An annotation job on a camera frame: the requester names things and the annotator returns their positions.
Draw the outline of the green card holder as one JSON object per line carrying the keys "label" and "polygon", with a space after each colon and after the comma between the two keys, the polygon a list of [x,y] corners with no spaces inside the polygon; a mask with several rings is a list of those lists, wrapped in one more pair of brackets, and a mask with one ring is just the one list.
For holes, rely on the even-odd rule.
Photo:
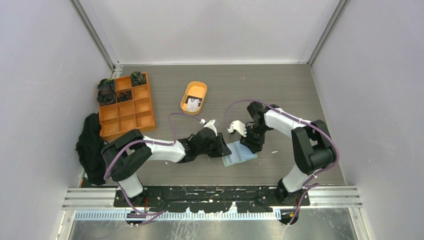
{"label": "green card holder", "polygon": [[231,142],[227,144],[227,147],[231,151],[231,154],[221,158],[225,167],[244,163],[258,157],[256,153],[252,153],[248,147],[244,146],[239,141]]}

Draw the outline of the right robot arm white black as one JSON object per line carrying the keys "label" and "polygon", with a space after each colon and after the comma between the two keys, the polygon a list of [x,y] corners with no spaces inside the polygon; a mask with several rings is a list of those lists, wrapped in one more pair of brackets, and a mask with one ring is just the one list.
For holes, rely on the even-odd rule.
{"label": "right robot arm white black", "polygon": [[240,143],[253,154],[262,150],[268,131],[277,130],[292,140],[295,165],[275,190],[281,204],[291,205],[305,191],[307,182],[337,159],[327,125],[322,120],[300,120],[274,104],[265,106],[254,101],[247,111],[252,121],[244,126]]}

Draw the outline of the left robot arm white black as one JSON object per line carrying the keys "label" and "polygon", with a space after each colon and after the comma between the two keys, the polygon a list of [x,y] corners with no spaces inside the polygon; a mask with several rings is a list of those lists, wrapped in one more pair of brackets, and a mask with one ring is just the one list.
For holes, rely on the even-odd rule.
{"label": "left robot arm white black", "polygon": [[118,183],[133,206],[141,206],[146,193],[137,170],[148,161],[189,163],[198,156],[210,158],[226,157],[232,152],[223,135],[210,127],[204,127],[196,134],[176,141],[158,140],[144,136],[139,129],[133,129],[105,145],[101,155],[106,165],[104,179],[111,178]]}

